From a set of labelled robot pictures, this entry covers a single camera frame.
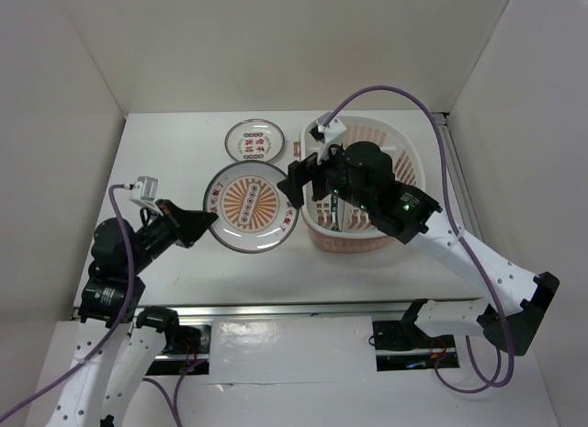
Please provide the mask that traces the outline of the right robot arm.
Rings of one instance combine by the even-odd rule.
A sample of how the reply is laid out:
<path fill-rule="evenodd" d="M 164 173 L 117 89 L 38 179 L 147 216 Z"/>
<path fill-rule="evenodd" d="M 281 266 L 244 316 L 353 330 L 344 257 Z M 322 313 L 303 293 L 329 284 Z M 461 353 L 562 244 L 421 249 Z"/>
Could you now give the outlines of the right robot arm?
<path fill-rule="evenodd" d="M 334 195 L 365 211 L 379 231 L 437 260 L 480 292 L 472 301 L 415 300 L 402 318 L 406 343 L 476 336 L 505 353 L 526 354 L 560 285 L 557 277 L 517 266 L 452 223 L 436 200 L 396 179 L 391 157 L 372 142 L 335 145 L 323 161 L 316 154 L 295 161 L 277 187 L 301 208 L 305 185 L 316 200 Z"/>

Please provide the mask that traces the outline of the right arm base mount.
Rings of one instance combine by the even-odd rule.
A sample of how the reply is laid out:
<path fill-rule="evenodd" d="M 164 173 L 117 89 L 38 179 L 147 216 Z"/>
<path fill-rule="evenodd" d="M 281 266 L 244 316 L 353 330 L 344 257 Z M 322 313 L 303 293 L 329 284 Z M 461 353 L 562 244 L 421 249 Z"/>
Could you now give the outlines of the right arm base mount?
<path fill-rule="evenodd" d="M 417 305 L 411 301 L 368 302 L 372 333 L 367 343 L 375 350 L 378 372 L 420 371 L 460 367 L 455 338 L 442 335 L 432 338 L 414 325 Z"/>

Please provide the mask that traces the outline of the orange sunburst plate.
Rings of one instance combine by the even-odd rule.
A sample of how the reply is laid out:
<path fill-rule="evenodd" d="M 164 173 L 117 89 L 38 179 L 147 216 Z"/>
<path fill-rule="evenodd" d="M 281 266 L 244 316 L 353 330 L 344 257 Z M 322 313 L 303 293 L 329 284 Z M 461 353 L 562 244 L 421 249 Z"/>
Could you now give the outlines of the orange sunburst plate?
<path fill-rule="evenodd" d="M 203 208 L 218 218 L 213 237 L 237 253 L 263 253 L 283 243 L 294 231 L 299 212 L 278 188 L 286 174 L 261 161 L 238 162 L 209 182 Z"/>

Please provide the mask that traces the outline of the green rimmed white plate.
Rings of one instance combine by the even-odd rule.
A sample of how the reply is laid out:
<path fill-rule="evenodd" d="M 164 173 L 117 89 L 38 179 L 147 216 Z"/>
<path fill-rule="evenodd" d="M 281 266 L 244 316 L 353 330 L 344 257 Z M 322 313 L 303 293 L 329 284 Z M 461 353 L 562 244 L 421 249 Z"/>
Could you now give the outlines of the green rimmed white plate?
<path fill-rule="evenodd" d="M 335 195 L 331 195 L 330 199 L 330 215 L 331 225 L 330 230 L 340 232 L 341 231 L 341 213 L 340 213 L 340 199 Z"/>

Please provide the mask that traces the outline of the plate with red characters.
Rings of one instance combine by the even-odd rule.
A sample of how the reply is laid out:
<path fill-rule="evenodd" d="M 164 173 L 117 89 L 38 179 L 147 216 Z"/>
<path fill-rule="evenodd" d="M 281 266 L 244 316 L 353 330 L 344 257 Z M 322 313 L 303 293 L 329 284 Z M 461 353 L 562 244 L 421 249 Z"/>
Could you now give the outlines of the plate with red characters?
<path fill-rule="evenodd" d="M 273 162 L 283 151 L 286 138 L 275 123 L 261 118 L 241 121 L 229 129 L 224 139 L 227 154 L 236 162 Z"/>

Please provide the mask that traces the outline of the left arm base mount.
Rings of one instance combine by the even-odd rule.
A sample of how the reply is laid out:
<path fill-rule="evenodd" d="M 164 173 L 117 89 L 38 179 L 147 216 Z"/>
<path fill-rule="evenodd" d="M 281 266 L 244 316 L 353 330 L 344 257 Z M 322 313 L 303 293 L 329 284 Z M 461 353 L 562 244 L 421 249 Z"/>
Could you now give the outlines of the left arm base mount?
<path fill-rule="evenodd" d="M 164 347 L 155 355 L 146 376 L 204 376 L 209 373 L 211 326 L 180 323 L 174 309 L 148 307 L 136 320 L 136 327 L 155 329 L 164 337 Z"/>

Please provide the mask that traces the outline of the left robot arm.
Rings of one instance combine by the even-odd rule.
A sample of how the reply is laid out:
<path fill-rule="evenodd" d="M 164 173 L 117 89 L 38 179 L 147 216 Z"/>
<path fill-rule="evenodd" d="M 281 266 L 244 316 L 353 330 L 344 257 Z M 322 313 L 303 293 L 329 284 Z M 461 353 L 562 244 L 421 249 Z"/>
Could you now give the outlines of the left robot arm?
<path fill-rule="evenodd" d="M 176 311 L 137 310 L 139 275 L 170 247 L 192 247 L 218 216 L 167 199 L 154 208 L 138 230 L 120 214 L 96 227 L 73 361 L 50 426 L 120 426 L 155 356 L 181 342 Z"/>

